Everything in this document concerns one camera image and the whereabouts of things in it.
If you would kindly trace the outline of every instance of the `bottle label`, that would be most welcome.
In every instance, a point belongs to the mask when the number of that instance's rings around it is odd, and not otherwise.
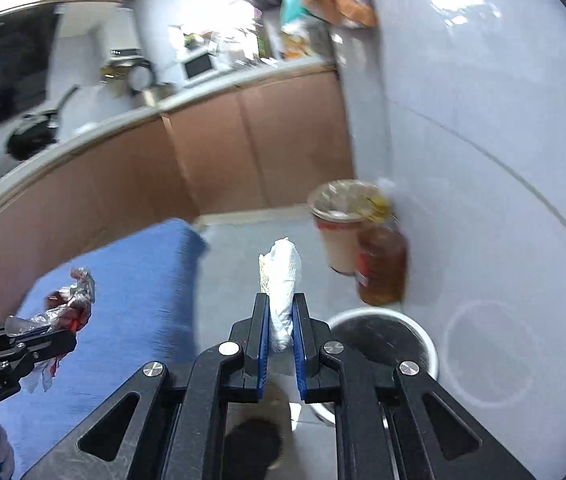
[[[358,259],[356,261],[356,270],[354,271],[354,278],[363,286],[369,285],[368,279],[368,268],[367,263],[365,261],[365,257],[362,254],[358,255]]]

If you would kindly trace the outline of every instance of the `circular mark on wall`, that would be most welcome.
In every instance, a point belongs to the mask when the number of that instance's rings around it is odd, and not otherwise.
[[[440,352],[441,379],[468,403],[502,408],[530,391],[538,338],[518,317],[506,304],[477,301],[463,305],[450,319]]]

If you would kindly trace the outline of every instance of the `gray floor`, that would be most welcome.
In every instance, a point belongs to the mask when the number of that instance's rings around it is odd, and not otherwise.
[[[227,339],[232,324],[252,314],[259,292],[258,255],[269,252],[279,238],[288,237],[301,257],[302,278],[297,292],[304,292],[310,315],[328,320],[331,316],[364,306],[358,299],[354,279],[328,267],[320,235],[305,213],[295,219],[247,222],[245,218],[222,216],[202,228],[210,248],[201,260],[194,329],[199,351]],[[335,480],[335,430],[321,422],[298,396],[291,353],[271,360],[268,381],[276,383],[290,403],[290,438],[284,456],[268,479]],[[230,417],[240,410],[230,407]]]

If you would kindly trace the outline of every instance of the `plastic bottle of brown liquid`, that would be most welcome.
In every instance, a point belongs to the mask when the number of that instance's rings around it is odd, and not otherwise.
[[[402,301],[407,273],[406,238],[396,229],[372,224],[358,233],[358,295],[370,305]]]

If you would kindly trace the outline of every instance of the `glossy white wall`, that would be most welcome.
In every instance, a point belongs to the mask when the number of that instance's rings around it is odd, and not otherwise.
[[[376,5],[390,174],[412,244],[406,313],[434,338],[443,386],[539,480],[560,479],[566,9],[559,0]]]

